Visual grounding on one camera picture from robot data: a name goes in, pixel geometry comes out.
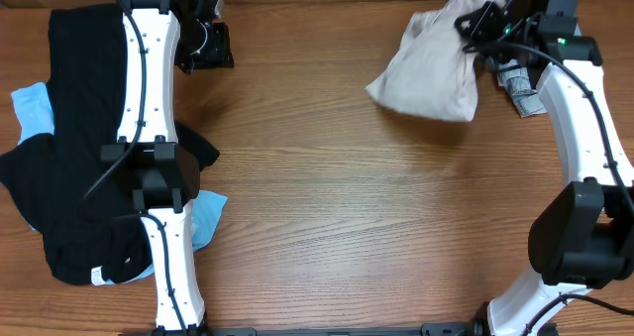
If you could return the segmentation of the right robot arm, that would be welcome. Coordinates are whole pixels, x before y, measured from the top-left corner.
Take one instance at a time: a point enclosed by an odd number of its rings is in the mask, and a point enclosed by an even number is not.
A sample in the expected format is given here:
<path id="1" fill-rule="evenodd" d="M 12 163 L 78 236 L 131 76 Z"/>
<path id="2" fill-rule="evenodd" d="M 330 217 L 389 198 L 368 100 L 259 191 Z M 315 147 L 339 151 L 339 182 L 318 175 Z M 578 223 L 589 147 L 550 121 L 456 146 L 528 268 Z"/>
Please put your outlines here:
<path id="1" fill-rule="evenodd" d="M 579 32 L 578 0 L 486 2 L 457 19 L 468 53 L 503 73 L 519 58 L 549 116 L 563 188 L 533 222 L 529 266 L 469 322 L 425 335 L 553 335 L 554 316 L 633 272 L 633 167 L 606 103 L 596 40 Z"/>

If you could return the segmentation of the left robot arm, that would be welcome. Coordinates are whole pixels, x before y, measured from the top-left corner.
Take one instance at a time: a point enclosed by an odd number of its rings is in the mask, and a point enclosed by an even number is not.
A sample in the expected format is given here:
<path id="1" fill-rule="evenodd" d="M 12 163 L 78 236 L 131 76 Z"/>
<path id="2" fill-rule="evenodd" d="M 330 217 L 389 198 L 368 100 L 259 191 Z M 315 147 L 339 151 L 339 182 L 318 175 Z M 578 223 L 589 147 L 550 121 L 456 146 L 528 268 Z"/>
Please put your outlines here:
<path id="1" fill-rule="evenodd" d="M 116 0 L 126 35 L 124 111 L 116 141 L 101 149 L 143 223 L 157 286 L 156 335 L 208 335 L 191 230 L 200 163 L 179 142 L 174 71 L 231 67 L 223 0 Z"/>

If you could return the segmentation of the beige khaki shorts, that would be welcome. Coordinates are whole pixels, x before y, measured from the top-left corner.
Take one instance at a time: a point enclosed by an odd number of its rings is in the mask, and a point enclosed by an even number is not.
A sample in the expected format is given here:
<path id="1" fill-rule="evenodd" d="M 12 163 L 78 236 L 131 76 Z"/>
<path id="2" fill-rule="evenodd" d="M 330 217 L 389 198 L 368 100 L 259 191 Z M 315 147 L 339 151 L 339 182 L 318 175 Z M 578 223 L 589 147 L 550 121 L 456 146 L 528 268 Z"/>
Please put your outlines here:
<path id="1" fill-rule="evenodd" d="M 456 30 L 456 19 L 485 2 L 449 0 L 439 10 L 416 12 L 403 33 L 399 50 L 385 71 L 366 87 L 382 107 L 397 113 L 447 122 L 470 122 L 478 93 L 474 54 Z"/>

